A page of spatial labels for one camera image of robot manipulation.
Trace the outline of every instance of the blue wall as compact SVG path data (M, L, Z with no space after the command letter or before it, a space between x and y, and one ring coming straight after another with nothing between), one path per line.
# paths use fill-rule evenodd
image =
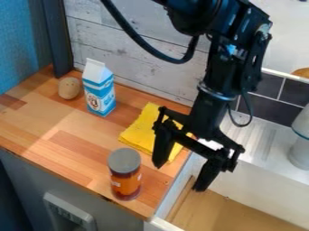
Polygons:
M50 62L41 0L0 0L0 94Z

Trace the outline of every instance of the yellow cloth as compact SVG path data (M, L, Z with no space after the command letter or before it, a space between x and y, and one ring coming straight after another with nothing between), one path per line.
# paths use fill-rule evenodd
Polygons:
M158 108L158 105L148 103L135 122L120 134L119 141L151 155L155 144L155 131L152 127L159 116ZM178 123L176 125L178 128L182 128L182 125ZM168 162L172 162L182 148L180 144L176 143L170 153Z

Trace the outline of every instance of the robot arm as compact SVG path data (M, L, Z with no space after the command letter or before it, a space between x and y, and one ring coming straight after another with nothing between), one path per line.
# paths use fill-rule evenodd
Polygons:
M180 143L207 158L193 188L206 190L220 171L233 171L239 155L245 149L230 140L220 130L220 123L229 112L234 125L248 125L252 119L247 92L255 91L261 80L261 66L271 35L269 16L246 0L154 0L166 9L178 32L192 36L188 50L182 59L162 54L150 46L129 25L110 2L101 0L124 31L142 48L155 57L181 64L194 54L200 35L211 40L209 58L204 79L199 83L199 94L188 115L160 108L154 123L155 141L153 163L161 168L168 160L173 145ZM237 124L231 116L229 103L242 95L251 114L245 125ZM183 125L179 130L173 121ZM223 145L214 151L186 136L190 132L197 138L213 140Z

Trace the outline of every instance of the black cable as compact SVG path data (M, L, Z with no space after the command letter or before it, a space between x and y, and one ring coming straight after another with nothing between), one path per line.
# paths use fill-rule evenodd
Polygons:
M196 45L199 41L199 36L194 36L191 38L187 52L185 52L184 56L177 60L175 58L169 57L159 50L151 46L148 42L146 42L137 32L136 30L127 22L125 17L117 10L115 5L110 0L100 0L101 3L108 9L109 13L114 17L114 19L118 22L121 28L126 32L126 34L134 40L141 48L145 51L151 53L156 58L160 60L165 60L174 64L182 64L184 62L189 61L195 52Z
M237 127L245 127L245 126L248 126L250 125L250 123L252 122L252 119L253 119L253 108L252 108L252 105L250 104L250 100L248 99L248 94L247 93L241 93L241 95L243 96L244 98L244 101L245 101L245 104L246 104L246 107L247 107L247 110L249 111L249 115L250 115L250 118L249 120L245 123L245 124L239 124L235 121L234 117L232 116L231 114L231 110L230 110L230 105L228 104L228 112L229 112L229 117L230 117L230 120L231 122L237 126Z

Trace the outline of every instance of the blue and white carton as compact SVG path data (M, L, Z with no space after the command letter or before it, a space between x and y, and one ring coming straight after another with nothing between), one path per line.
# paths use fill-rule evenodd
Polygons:
M87 59L82 83L87 109L96 115L107 116L116 106L113 72L104 63Z

